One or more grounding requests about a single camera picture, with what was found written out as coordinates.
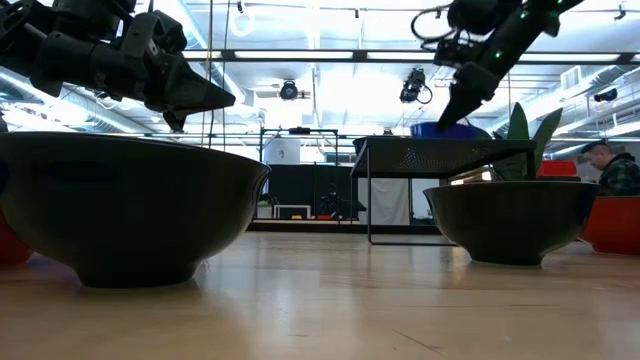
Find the large black bowl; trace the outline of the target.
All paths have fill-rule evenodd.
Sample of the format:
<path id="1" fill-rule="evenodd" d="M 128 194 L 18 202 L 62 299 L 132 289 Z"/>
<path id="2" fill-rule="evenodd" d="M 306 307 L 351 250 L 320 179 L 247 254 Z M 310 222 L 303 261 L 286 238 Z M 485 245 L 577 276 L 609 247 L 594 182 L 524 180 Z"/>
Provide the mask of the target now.
<path id="1" fill-rule="evenodd" d="M 0 212 L 86 286 L 189 280 L 251 222 L 270 168 L 219 150 L 69 132 L 0 134 Z"/>

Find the white hanging cloth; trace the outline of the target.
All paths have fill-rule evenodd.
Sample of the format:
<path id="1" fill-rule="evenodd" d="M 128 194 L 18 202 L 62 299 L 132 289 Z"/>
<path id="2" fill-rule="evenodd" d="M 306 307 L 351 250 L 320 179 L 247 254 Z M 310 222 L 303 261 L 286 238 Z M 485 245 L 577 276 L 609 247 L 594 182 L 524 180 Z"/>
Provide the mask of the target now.
<path id="1" fill-rule="evenodd" d="M 374 178 L 371 181 L 372 206 L 368 201 L 368 181 L 358 180 L 358 201 L 371 213 L 373 225 L 410 224 L 409 185 L 407 179 Z"/>

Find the black background panel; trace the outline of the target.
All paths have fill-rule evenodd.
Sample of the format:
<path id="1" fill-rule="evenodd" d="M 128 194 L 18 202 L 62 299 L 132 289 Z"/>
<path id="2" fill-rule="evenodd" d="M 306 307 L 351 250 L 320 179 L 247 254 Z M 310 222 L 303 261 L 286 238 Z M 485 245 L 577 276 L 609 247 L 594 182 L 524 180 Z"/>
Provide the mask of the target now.
<path id="1" fill-rule="evenodd" d="M 312 216 L 320 214 L 320 197 L 335 184 L 339 196 L 351 199 L 357 185 L 351 184 L 349 167 L 335 165 L 272 165 L 268 195 L 276 204 L 310 205 Z"/>

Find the red plastic bowl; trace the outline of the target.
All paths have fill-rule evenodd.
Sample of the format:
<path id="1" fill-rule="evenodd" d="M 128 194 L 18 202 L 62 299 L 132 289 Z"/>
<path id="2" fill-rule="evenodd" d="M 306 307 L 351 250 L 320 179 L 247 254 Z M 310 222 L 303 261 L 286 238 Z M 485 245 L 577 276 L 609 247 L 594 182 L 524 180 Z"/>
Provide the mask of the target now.
<path id="1" fill-rule="evenodd" d="M 33 250 L 17 238 L 0 212 L 0 267 L 24 264 L 32 255 Z"/>
<path id="2" fill-rule="evenodd" d="M 640 196 L 597 197 L 579 239 L 595 252 L 640 256 Z"/>

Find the black mesh metal rack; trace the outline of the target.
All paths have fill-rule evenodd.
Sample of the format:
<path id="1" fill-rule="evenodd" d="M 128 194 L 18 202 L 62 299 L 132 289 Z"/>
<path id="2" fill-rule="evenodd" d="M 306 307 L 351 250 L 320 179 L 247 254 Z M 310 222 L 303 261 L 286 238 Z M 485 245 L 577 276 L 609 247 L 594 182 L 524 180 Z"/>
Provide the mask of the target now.
<path id="1" fill-rule="evenodd" d="M 484 167 L 493 162 L 523 154 L 527 159 L 527 180 L 533 180 L 533 140 L 490 139 L 425 139 L 400 136 L 369 136 L 362 152 L 357 157 L 351 177 L 368 181 L 368 201 L 371 200 L 371 181 L 374 178 L 407 179 L 409 185 L 409 218 L 413 216 L 413 181 L 436 179 L 447 181 L 456 175 Z M 385 246 L 387 243 L 378 234 L 414 234 L 405 226 L 373 225 L 371 213 L 366 210 L 364 222 L 367 240 L 371 245 Z"/>

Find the black overhead frame bar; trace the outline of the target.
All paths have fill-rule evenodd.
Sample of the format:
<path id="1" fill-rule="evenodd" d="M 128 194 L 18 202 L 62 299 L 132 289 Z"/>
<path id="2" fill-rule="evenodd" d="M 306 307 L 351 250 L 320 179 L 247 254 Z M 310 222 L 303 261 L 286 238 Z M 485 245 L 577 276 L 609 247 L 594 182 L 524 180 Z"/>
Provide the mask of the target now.
<path id="1" fill-rule="evenodd" d="M 185 50 L 190 61 L 215 62 L 355 62 L 355 63 L 433 63 L 434 53 L 420 50 Z M 640 53 L 607 52 L 530 52 L 523 54 L 517 64 L 527 65 L 596 65 L 640 64 Z"/>

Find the white background cylinder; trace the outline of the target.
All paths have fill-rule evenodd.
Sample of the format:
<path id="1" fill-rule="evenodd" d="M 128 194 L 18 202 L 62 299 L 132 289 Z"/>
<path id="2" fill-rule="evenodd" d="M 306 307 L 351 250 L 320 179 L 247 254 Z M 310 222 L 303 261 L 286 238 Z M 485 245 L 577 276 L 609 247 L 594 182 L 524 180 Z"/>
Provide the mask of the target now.
<path id="1" fill-rule="evenodd" d="M 265 144 L 264 162 L 269 165 L 299 165 L 301 141 L 292 138 L 274 138 Z"/>

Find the green snake plant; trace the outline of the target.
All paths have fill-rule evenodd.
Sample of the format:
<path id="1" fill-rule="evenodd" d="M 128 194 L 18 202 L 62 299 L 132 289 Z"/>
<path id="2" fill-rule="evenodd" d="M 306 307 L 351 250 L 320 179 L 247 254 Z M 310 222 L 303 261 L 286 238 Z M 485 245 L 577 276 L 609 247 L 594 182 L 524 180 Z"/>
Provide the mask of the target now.
<path id="1" fill-rule="evenodd" d="M 514 105 L 506 140 L 534 140 L 536 142 L 534 173 L 537 173 L 541 165 L 544 150 L 561 121 L 562 113 L 563 108 L 558 108 L 547 114 L 533 137 L 530 137 L 526 114 L 519 103 Z M 500 160 L 493 163 L 492 166 L 494 172 L 504 181 L 523 181 L 528 175 L 527 159 L 523 154 Z"/>

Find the blue plastic bowl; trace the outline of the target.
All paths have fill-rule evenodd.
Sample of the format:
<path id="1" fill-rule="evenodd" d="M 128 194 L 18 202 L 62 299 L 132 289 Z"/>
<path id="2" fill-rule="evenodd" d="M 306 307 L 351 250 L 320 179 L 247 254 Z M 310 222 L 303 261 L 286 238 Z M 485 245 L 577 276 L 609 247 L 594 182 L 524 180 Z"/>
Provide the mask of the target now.
<path id="1" fill-rule="evenodd" d="M 491 136 L 481 128 L 465 124 L 453 124 L 439 131 L 437 122 L 422 122 L 410 126 L 412 138 L 425 139 L 490 139 Z"/>

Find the person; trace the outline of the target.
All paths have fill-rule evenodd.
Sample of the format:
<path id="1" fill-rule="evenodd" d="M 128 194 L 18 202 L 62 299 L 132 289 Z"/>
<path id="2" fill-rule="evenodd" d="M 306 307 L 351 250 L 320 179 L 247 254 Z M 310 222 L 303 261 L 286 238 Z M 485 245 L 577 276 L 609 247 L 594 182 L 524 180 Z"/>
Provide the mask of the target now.
<path id="1" fill-rule="evenodd" d="M 640 166 L 628 152 L 615 154 L 604 141 L 585 145 L 583 157 L 601 172 L 600 196 L 640 196 Z"/>

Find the small white background table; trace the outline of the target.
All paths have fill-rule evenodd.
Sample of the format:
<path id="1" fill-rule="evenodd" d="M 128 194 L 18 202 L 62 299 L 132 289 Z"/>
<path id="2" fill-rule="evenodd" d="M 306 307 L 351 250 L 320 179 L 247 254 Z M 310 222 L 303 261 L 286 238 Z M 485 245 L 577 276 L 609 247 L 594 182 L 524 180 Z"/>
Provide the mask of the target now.
<path id="1" fill-rule="evenodd" d="M 274 218 L 278 220 L 310 220 L 310 205 L 278 204 L 274 206 Z"/>

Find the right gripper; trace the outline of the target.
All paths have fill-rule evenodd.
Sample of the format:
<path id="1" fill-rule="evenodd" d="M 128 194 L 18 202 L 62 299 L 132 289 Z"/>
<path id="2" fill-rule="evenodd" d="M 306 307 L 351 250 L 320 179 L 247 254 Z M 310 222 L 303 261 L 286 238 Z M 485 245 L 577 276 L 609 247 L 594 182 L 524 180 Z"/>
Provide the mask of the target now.
<path id="1" fill-rule="evenodd" d="M 449 87 L 449 102 L 437 122 L 437 131 L 444 132 L 460 119 L 481 106 L 482 98 L 492 98 L 500 78 L 480 65 L 468 62 L 453 74 Z"/>

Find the red background object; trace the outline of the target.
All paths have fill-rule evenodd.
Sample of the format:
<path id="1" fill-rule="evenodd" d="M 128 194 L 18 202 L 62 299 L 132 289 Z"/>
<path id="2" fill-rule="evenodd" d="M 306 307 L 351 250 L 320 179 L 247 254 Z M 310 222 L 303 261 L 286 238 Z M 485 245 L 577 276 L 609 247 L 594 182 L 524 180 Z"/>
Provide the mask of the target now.
<path id="1" fill-rule="evenodd" d="M 538 178 L 575 178 L 577 167 L 571 160 L 543 160 L 537 170 Z"/>

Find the black background metal frame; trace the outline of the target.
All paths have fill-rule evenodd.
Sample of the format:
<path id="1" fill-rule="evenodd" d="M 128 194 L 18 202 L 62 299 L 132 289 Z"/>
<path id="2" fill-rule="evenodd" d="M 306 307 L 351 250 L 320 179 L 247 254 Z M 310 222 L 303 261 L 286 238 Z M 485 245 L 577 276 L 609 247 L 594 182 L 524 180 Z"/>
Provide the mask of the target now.
<path id="1" fill-rule="evenodd" d="M 339 165 L 338 155 L 339 155 L 339 131 L 336 129 L 314 129 L 308 127 L 292 127 L 292 128 L 264 128 L 262 127 L 259 131 L 259 139 L 258 139 L 258 155 L 259 161 L 266 164 L 264 162 L 264 147 L 265 144 L 274 138 L 292 138 L 299 139 L 301 141 L 301 162 L 299 165 L 303 164 L 303 151 L 304 147 L 303 141 L 309 140 L 312 141 L 315 145 L 316 151 L 318 154 L 322 155 L 323 158 L 318 160 L 311 160 L 312 164 L 315 163 L 325 163 L 326 154 L 333 154 L 333 164 L 335 166 Z"/>

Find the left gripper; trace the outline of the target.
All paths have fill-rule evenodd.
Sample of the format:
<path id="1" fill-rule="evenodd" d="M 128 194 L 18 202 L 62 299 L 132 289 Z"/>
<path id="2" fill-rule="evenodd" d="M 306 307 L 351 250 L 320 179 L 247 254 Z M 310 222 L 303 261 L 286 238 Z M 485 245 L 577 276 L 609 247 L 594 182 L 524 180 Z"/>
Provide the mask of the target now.
<path id="1" fill-rule="evenodd" d="M 50 34 L 35 49 L 29 80 L 52 97 L 70 83 L 141 101 L 164 112 L 173 133 L 183 133 L 186 116 L 236 101 L 189 66 L 182 55 L 185 45 L 184 36 L 176 34 L 127 34 L 114 43 Z"/>

